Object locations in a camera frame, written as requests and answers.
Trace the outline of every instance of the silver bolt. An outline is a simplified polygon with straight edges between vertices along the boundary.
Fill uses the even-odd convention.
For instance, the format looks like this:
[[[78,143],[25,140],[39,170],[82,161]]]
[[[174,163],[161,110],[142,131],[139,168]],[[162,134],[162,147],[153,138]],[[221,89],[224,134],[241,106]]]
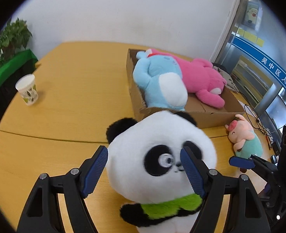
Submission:
[[[71,174],[75,175],[75,174],[78,174],[79,173],[79,170],[77,168],[73,168],[71,170]]]
[[[246,174],[241,174],[240,176],[241,176],[242,180],[248,180],[249,179],[249,177]]]
[[[41,180],[46,179],[46,177],[47,177],[47,174],[46,174],[46,173],[42,173],[42,174],[40,175],[40,179],[41,179]]]
[[[213,175],[213,176],[215,176],[215,175],[217,175],[217,171],[215,170],[215,169],[210,169],[209,170],[209,174],[211,174],[211,175]]]

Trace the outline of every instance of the blue gripper pad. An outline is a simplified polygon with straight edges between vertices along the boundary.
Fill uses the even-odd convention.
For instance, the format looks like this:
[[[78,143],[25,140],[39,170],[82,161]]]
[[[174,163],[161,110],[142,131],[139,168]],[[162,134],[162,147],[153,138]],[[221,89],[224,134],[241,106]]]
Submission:
[[[81,194],[86,198],[88,194],[94,191],[95,186],[103,172],[103,169],[108,160],[108,150],[105,146],[100,146],[91,159],[91,167],[84,175],[84,180],[81,180],[83,189]]]
[[[240,167],[240,168],[244,168],[244,169],[252,169],[255,167],[255,164],[254,164],[252,159],[240,158],[237,156],[232,156],[229,159],[229,164],[231,166],[236,166],[236,167]]]
[[[194,192],[203,198],[205,196],[203,178],[184,148],[180,152],[180,159]]]

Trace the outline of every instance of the yellow sticky note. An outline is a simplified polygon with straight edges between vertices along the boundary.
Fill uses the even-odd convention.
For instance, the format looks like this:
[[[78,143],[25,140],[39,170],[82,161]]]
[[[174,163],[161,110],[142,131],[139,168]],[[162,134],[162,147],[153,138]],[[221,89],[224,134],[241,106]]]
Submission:
[[[237,34],[239,34],[240,36],[243,36],[244,30],[239,28]]]
[[[256,44],[259,45],[260,47],[263,47],[264,45],[264,40],[262,40],[261,38],[257,38]]]
[[[250,40],[251,42],[256,43],[257,36],[253,35],[252,33],[249,33],[249,32],[247,32],[247,31],[245,31],[245,32],[244,32],[244,37],[245,37],[247,40]]]

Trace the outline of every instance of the blue plush toy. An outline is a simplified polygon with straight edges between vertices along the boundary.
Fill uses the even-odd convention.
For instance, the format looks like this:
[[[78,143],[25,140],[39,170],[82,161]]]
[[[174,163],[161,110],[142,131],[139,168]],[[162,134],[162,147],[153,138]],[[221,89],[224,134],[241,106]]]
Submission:
[[[139,51],[133,79],[145,92],[147,107],[184,110],[187,90],[182,81],[180,66],[173,57],[152,55]]]

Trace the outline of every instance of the green tablecloth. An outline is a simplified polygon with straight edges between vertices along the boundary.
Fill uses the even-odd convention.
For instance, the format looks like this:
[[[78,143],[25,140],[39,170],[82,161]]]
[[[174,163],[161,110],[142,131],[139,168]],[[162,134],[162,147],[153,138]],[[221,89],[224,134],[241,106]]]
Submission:
[[[32,60],[33,64],[37,62],[36,56],[31,50],[25,50],[15,55],[10,61],[0,67],[0,86],[16,70],[23,66],[27,61]]]

